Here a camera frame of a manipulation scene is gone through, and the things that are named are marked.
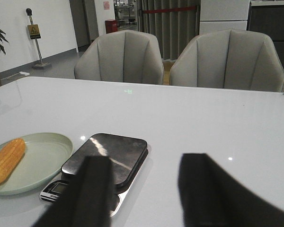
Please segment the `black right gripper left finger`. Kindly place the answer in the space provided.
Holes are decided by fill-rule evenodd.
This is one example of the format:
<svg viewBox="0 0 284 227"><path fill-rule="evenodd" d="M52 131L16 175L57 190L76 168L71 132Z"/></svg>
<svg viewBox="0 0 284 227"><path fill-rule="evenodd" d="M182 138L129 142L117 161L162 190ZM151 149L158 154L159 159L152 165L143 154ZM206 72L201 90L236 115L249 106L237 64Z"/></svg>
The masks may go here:
<svg viewBox="0 0 284 227"><path fill-rule="evenodd" d="M109 157L86 157L59 199L35 227L109 227L114 180Z"/></svg>

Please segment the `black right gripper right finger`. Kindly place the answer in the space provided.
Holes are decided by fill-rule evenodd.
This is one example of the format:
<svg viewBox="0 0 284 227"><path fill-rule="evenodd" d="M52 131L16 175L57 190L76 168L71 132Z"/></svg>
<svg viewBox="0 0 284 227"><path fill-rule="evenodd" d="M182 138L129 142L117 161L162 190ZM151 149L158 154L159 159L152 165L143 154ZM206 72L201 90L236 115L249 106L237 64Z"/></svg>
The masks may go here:
<svg viewBox="0 0 284 227"><path fill-rule="evenodd" d="M252 193L207 154L182 155L178 190L186 227L284 227L284 211Z"/></svg>

